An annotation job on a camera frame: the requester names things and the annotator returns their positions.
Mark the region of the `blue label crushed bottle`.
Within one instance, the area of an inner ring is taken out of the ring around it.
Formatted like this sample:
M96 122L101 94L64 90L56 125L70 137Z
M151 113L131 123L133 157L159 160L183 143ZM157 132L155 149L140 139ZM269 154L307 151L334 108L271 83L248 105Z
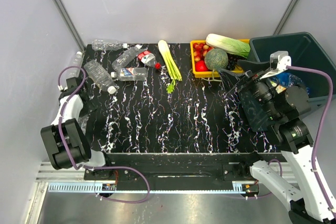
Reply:
M306 89L307 94L310 94L310 89L305 85L305 83L292 73L283 72L276 76L270 77L269 79L277 93L281 93L291 86L300 86Z

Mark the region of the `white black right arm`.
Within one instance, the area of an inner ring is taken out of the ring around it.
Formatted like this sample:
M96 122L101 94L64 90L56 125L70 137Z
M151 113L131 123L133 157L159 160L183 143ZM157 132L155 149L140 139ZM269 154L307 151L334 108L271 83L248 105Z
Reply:
M269 137L290 165L298 187L292 187L257 153L249 154L236 168L236 174L264 184L285 206L292 223L335 223L335 197L317 160L320 139L312 138L300 119L310 110L307 91L302 86L290 86L277 92L268 82L270 77L292 69L291 58L268 62L241 60L239 65L247 67L247 71L234 74L237 81L230 90L249 92L251 96L244 109L251 110L254 119L265 116L271 122Z

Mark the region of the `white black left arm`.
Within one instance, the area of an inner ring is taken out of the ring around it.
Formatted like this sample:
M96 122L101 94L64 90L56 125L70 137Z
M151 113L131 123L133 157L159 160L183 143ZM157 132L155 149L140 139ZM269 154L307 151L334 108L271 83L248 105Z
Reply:
M66 80L66 88L61 90L59 111L50 126L41 129L40 134L52 167L56 170L73 167L64 142L73 157L76 166L96 167L96 174L101 179L112 177L114 167L106 162L102 151L91 149L85 136L86 126L83 121L97 106L89 99L86 85L80 77Z

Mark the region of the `dark green plastic bin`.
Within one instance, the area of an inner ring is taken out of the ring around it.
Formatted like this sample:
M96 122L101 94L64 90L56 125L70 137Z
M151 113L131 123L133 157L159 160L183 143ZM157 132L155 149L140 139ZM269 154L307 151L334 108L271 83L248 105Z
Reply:
M330 76L335 85L335 63L308 32L252 38L249 45L248 61L266 62L272 53L288 51L293 66L323 71ZM295 70L288 72L299 77L310 89L308 102L311 110L301 115L301 119L326 104L329 85L324 77Z

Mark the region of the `yellow plastic tray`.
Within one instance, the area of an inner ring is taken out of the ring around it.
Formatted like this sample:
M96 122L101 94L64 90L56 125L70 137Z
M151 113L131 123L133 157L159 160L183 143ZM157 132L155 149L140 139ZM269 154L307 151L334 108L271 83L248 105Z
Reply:
M244 42L244 43L247 43L249 44L249 39L239 39L240 41ZM192 62L192 72L195 76L195 78L212 78L213 75L212 75L212 71L196 71L196 68L195 68L195 60L194 60L194 43L204 43L205 44L205 40L192 40L190 42L190 49L191 49L191 62ZM235 66L235 69L232 71L232 73L243 73L244 71L242 70L241 67L239 67L238 65ZM214 71L214 78L219 78L220 75L218 74L217 71Z

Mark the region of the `clear ribbed bottle white cap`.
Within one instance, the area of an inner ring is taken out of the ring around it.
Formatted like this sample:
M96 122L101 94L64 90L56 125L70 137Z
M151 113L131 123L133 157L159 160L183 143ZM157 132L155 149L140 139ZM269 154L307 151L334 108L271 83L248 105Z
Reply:
M113 78L100 63L91 60L84 65L84 69L100 90L109 94L116 93Z

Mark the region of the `napa cabbage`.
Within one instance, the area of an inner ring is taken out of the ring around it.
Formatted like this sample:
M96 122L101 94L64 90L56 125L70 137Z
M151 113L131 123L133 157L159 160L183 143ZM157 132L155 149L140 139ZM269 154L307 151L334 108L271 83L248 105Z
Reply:
M206 44L209 46L223 49L229 54L237 55L244 58L247 58L250 52L249 43L217 34L207 35L205 41Z

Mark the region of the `red apple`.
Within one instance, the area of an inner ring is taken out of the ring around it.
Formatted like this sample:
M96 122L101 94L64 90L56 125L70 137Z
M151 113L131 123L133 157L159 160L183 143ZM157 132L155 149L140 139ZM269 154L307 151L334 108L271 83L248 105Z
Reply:
M197 72L209 71L204 60L200 60L195 63L195 71Z

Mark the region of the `clear bottle back row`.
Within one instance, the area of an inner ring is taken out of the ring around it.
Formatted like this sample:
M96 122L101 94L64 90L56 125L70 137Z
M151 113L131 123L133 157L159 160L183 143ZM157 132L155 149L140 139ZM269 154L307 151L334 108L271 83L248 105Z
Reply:
M116 51L120 49L127 49L128 44L124 42L119 42L119 41L108 41L108 40L94 40L92 42L92 48L93 50L111 50L111 51Z

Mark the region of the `clear bottle blue red label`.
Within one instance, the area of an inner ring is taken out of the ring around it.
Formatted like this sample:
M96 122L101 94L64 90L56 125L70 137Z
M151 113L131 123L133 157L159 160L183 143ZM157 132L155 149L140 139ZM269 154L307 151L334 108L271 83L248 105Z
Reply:
M147 68L121 68L117 72L111 72L111 77L119 81L146 81Z

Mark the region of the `clear crushed bottle middle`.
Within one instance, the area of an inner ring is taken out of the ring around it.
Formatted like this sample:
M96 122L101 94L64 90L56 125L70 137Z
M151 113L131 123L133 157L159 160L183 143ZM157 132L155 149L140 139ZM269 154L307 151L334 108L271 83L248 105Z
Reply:
M113 63L112 68L114 71L119 71L120 69L126 67L134 58L142 52L142 45L135 45L127 49L121 56L119 56Z

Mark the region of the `celery stalk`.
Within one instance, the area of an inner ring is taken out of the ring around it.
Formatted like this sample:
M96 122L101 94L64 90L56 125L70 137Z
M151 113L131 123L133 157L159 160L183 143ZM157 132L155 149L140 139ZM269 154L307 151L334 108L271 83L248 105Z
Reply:
M182 75L177 67L177 64L173 60L169 46L165 40L158 42L158 49L165 62L168 74L171 78L171 83L167 85L167 93L170 94L175 90L176 82L182 81Z

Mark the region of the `red label crushed bottle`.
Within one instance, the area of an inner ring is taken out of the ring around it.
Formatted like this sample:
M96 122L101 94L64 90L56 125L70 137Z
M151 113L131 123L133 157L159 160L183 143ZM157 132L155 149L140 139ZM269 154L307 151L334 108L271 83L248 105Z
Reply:
M156 60L155 55L148 50L145 50L144 52L141 52L140 54L138 54L138 59L145 66L153 67L157 70L161 69L161 64Z

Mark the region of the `aluminium frame post left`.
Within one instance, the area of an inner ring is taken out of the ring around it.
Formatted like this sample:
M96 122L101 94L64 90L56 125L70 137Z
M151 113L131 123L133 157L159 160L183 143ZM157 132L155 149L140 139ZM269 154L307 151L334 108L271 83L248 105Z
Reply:
M79 35L78 30L76 29L73 21L71 20L70 15L68 14L66 7L62 0L53 0L56 8L58 9L63 21L65 22L65 25L67 26L69 32L71 33L74 41L76 42L78 48L81 51L85 51L86 44L83 42L81 36Z

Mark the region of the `aluminium frame post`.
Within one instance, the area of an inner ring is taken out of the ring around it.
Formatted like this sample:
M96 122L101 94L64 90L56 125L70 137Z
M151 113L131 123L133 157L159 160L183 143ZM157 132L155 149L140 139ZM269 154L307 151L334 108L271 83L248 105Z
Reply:
M85 51L86 44L83 42L81 36L79 35L78 30L76 29L73 21L71 20L70 15L68 14L66 7L62 0L53 0L56 8L58 9L63 21L65 22L65 25L67 26L69 32L71 33L74 41L76 42L78 48L81 51Z
M289 20L291 14L293 13L293 11L295 10L297 4L299 3L300 0L290 0L282 17L280 18L274 32L273 35L279 35L281 33L281 31L283 30L283 28L285 27L287 21Z

